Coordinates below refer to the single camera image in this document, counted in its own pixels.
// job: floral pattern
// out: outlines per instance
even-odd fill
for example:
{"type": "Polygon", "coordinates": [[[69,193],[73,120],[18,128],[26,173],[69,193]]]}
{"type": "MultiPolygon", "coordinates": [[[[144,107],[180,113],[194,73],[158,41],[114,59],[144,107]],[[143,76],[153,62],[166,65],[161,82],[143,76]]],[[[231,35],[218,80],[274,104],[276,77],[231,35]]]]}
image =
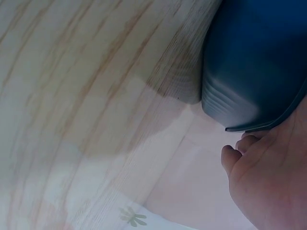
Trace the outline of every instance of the floral pattern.
{"type": "Polygon", "coordinates": [[[140,219],[146,219],[147,217],[145,215],[136,214],[131,207],[127,208],[127,211],[123,208],[120,208],[121,216],[120,218],[123,221],[127,221],[128,224],[130,224],[133,227],[137,227],[138,224],[142,226],[146,226],[147,223],[140,219]]]}

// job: finger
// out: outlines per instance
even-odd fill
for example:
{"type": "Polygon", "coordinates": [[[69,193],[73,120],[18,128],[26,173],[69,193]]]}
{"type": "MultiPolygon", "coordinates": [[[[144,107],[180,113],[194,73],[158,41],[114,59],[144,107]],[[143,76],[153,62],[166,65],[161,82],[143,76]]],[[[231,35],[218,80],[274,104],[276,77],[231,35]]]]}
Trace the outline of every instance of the finger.
{"type": "Polygon", "coordinates": [[[253,144],[258,141],[259,139],[255,136],[246,136],[236,143],[236,149],[239,150],[242,154],[244,154],[253,144]]]}
{"type": "Polygon", "coordinates": [[[257,137],[258,139],[261,139],[263,138],[265,135],[267,135],[269,133],[269,130],[264,130],[264,131],[258,131],[258,132],[246,132],[246,133],[243,133],[242,135],[242,138],[243,139],[244,137],[247,137],[247,136],[255,136],[257,137]]]}
{"type": "Polygon", "coordinates": [[[222,149],[221,161],[222,166],[224,167],[228,177],[231,174],[234,165],[238,162],[238,160],[242,157],[242,154],[233,149],[231,146],[227,145],[222,149]]]}

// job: blue plastic container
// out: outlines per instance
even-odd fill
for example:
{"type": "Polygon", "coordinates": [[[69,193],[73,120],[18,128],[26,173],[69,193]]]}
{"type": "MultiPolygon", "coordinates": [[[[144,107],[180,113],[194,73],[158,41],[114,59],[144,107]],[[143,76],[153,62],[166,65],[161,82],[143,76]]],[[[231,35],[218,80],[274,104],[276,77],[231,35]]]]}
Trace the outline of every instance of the blue plastic container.
{"type": "Polygon", "coordinates": [[[202,107],[226,131],[270,129],[307,91],[307,1],[224,0],[204,44],[202,107]]]}

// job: white cloth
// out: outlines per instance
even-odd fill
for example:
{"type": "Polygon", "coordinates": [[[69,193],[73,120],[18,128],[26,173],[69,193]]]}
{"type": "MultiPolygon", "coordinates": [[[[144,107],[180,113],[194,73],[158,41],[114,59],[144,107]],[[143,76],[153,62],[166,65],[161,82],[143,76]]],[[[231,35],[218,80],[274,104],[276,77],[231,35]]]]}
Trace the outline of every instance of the white cloth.
{"type": "Polygon", "coordinates": [[[137,214],[132,216],[127,223],[128,224],[124,230],[195,230],[193,228],[168,221],[159,215],[151,213],[144,207],[142,207],[137,214]]]}

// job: wooden table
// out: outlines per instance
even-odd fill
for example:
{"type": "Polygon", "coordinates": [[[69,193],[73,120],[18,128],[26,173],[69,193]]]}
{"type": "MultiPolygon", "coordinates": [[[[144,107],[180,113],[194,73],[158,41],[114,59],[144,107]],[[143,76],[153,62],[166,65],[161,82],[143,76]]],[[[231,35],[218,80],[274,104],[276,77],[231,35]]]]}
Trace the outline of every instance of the wooden table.
{"type": "Polygon", "coordinates": [[[0,2],[0,229],[125,227],[198,109],[218,4],[0,2]]]}

